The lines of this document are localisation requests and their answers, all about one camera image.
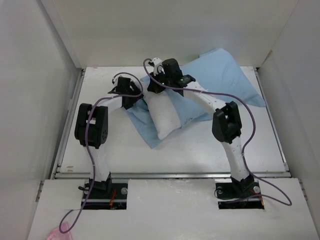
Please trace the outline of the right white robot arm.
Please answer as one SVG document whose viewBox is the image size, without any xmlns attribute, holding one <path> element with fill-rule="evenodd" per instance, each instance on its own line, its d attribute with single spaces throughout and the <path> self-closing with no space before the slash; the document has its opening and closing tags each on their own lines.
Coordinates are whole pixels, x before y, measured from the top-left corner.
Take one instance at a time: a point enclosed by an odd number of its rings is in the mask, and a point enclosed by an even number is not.
<svg viewBox="0 0 320 240">
<path fill-rule="evenodd" d="M 221 185 L 217 186 L 217 197 L 230 203 L 250 199 L 255 179 L 244 158 L 241 145 L 242 122 L 237 103 L 218 99 L 218 93 L 209 92 L 193 76 L 183 74 L 174 58 L 164 61 L 147 58 L 143 61 L 143 67 L 147 65 L 152 66 L 155 71 L 147 74 L 152 84 L 179 93 L 212 115 L 212 134 L 224 148 L 231 179 L 229 190 Z"/>
</svg>

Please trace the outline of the white pillow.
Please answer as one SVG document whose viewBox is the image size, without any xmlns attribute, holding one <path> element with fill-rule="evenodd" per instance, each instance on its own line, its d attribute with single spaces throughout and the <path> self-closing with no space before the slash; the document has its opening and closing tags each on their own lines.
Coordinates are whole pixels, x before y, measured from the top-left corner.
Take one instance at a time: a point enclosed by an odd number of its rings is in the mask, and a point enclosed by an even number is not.
<svg viewBox="0 0 320 240">
<path fill-rule="evenodd" d="M 173 90 L 154 93 L 145 89 L 143 94 L 160 140 L 192 121 L 202 122 L 212 119 L 212 116 L 197 103 Z"/>
</svg>

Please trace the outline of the light blue pillowcase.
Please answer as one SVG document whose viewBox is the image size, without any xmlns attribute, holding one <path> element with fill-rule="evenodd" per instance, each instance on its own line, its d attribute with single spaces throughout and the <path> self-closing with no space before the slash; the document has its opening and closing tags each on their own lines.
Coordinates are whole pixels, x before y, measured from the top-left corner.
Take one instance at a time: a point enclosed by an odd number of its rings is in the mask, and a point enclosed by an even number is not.
<svg viewBox="0 0 320 240">
<path fill-rule="evenodd" d="M 246 104 L 256 107 L 263 108 L 266 105 L 233 56 L 222 48 L 200 55 L 199 58 L 182 66 L 181 70 L 183 74 L 194 77 L 209 92 L 234 95 Z M 143 91 L 147 90 L 150 83 L 149 76 L 142 77 L 141 82 Z M 144 98 L 128 109 L 127 114 L 150 148 L 155 148 L 163 141 L 158 138 Z"/>
</svg>

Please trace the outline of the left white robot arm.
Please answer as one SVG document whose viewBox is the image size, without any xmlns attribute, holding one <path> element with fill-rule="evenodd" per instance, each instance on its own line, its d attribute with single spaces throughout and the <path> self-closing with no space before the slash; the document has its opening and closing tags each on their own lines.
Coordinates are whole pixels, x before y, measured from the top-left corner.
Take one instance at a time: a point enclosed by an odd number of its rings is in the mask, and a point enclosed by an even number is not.
<svg viewBox="0 0 320 240">
<path fill-rule="evenodd" d="M 109 114 L 117 109 L 129 109 L 143 97 L 143 85 L 139 79 L 116 76 L 112 80 L 113 88 L 107 96 L 98 99 L 94 104 L 82 103 L 77 112 L 74 136 L 80 145 L 85 147 L 92 165 L 92 178 L 87 186 L 80 189 L 88 199 L 91 193 L 107 198 L 112 193 L 109 179 L 97 181 L 97 167 L 91 148 L 98 150 L 108 138 Z"/>
</svg>

